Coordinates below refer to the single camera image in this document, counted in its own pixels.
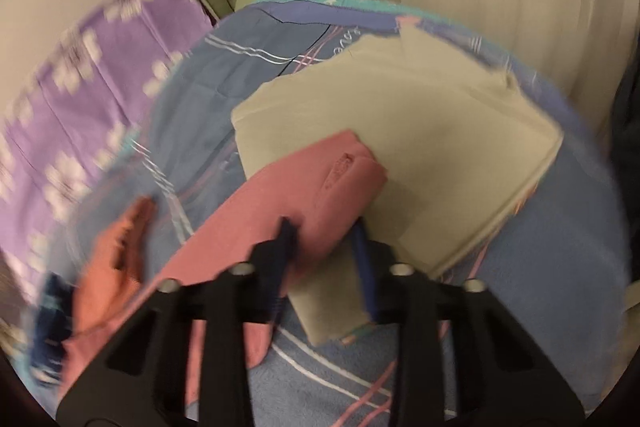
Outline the purple floral pillowcase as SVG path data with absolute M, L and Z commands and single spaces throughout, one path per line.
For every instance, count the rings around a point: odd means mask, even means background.
M 36 300 L 49 236 L 102 178 L 169 72 L 212 27 L 198 0 L 105 0 L 1 119 L 1 252 Z

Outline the salmon small garment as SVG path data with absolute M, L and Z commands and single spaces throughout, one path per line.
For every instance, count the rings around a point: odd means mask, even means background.
M 94 240 L 74 290 L 73 335 L 111 320 L 141 288 L 143 246 L 155 211 L 152 197 L 139 197 Z

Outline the blue plaid bedspread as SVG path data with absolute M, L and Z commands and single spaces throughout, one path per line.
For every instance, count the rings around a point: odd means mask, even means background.
M 154 275 L 243 183 L 232 108 L 263 82 L 329 60 L 366 35 L 394 36 L 405 9 L 383 1 L 265 0 L 227 17 L 188 53 L 156 100 L 134 145 L 59 229 L 49 265 L 72 285 L 104 229 L 138 195 L 164 202 L 149 241 Z M 451 282 L 485 281 L 562 373 L 587 409 L 612 369 L 629 280 L 624 217 L 611 170 L 563 95 L 538 72 L 477 32 L 421 14 L 419 25 L 488 66 L 503 68 L 563 129 L 554 164 L 498 234 L 448 272 Z M 28 370 L 36 311 L 25 317 L 27 355 L 17 365 L 48 412 L 60 384 Z M 265 361 L 250 372 L 261 426 L 383 426 L 395 354 L 391 327 L 351 343 L 312 347 L 285 307 Z

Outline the beige folded garment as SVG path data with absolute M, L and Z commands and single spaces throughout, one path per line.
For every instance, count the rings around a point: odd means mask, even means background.
M 429 277 L 503 224 L 563 141 L 513 74 L 407 23 L 264 83 L 231 121 L 247 174 L 354 132 L 387 172 L 364 215 L 372 239 Z

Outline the pink garment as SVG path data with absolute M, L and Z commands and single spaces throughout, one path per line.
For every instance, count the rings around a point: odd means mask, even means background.
M 66 340 L 62 392 L 68 391 L 114 332 L 163 279 L 191 285 L 213 280 L 276 235 L 282 218 L 298 228 L 298 251 L 281 294 L 341 242 L 386 182 L 386 171 L 343 131 L 262 168 L 243 183 L 111 320 Z

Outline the navy star fleece garment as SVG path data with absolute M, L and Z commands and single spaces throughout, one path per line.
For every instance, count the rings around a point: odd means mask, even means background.
M 56 387 L 61 382 L 64 343 L 73 332 L 74 290 L 73 285 L 54 273 L 43 286 L 27 357 L 29 373 L 42 387 Z

